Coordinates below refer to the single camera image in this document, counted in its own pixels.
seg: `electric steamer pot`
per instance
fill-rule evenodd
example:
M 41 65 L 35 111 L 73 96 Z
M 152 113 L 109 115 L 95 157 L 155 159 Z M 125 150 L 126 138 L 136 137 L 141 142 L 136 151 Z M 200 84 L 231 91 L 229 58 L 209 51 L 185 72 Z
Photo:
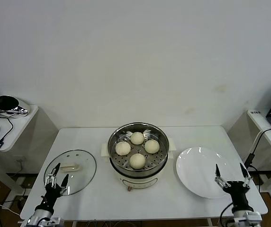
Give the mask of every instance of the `electric steamer pot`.
M 132 133 L 136 131 L 144 135 L 145 140 L 140 145 L 135 145 L 130 141 Z M 160 149 L 155 154 L 147 153 L 144 148 L 145 143 L 151 139 L 158 141 L 160 144 Z M 116 153 L 116 144 L 121 141 L 130 144 L 131 151 L 128 155 L 120 156 Z M 141 182 L 141 179 L 145 181 L 145 179 L 148 180 L 155 177 L 167 162 L 168 150 L 169 142 L 165 133 L 158 127 L 143 122 L 130 123 L 118 128 L 112 133 L 108 141 L 108 153 L 112 167 L 120 175 L 133 180 L 133 182 Z M 145 166 L 140 170 L 133 169 L 129 164 L 130 157 L 137 153 L 144 155 L 146 159 Z

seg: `steamed bun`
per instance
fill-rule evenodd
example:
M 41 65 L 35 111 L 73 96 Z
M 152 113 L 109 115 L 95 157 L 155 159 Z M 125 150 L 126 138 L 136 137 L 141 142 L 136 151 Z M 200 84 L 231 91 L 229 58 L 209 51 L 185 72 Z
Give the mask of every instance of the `steamed bun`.
M 160 144 L 158 141 L 155 140 L 149 140 L 145 143 L 145 150 L 149 154 L 154 154 L 158 152 L 160 149 Z
M 132 133 L 132 135 L 130 137 L 130 141 L 133 144 L 136 144 L 136 145 L 142 144 L 144 142 L 144 135 L 143 135 L 143 133 L 140 133 L 138 131 Z
M 129 143 L 121 141 L 116 145 L 116 153 L 118 155 L 128 155 L 131 150 Z
M 145 157 L 141 154 L 134 154 L 129 160 L 129 164 L 133 169 L 142 169 L 145 166 L 145 162 Z

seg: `white wall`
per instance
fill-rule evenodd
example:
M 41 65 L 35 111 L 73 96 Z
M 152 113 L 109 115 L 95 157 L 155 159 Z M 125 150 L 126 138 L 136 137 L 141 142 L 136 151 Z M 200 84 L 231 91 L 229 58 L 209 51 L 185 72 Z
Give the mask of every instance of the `white wall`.
M 58 129 L 229 130 L 271 105 L 271 1 L 0 0 L 0 94 Z

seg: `wooden floor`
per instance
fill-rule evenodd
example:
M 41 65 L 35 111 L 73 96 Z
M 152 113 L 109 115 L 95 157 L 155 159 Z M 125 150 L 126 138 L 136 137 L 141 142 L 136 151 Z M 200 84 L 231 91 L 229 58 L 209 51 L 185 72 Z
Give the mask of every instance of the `wooden floor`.
M 31 188 L 35 181 L 35 177 L 27 177 L 25 182 L 23 183 L 23 186 L 26 188 Z M 7 195 L 9 193 L 9 189 L 0 182 L 0 202 L 4 201 L 6 199 Z M 268 207 L 268 213 L 263 216 L 263 222 L 262 227 L 271 227 L 271 198 L 267 193 L 262 193 L 262 197 Z M 14 202 L 11 209 L 16 212 L 20 213 L 17 206 L 17 201 Z M 2 210 L 0 209 L 0 221 L 3 227 L 18 227 L 17 224 L 19 221 L 19 216 L 11 213 L 8 210 Z M 218 219 L 212 220 L 214 226 L 218 226 Z M 127 222 L 78 222 L 78 227 L 132 227 L 130 223 Z M 191 219 L 191 220 L 162 220 L 162 221 L 132 221 L 132 224 L 136 225 L 137 227 L 198 227 L 198 226 L 208 226 L 206 219 Z M 71 227 L 72 222 L 66 222 L 65 227 Z

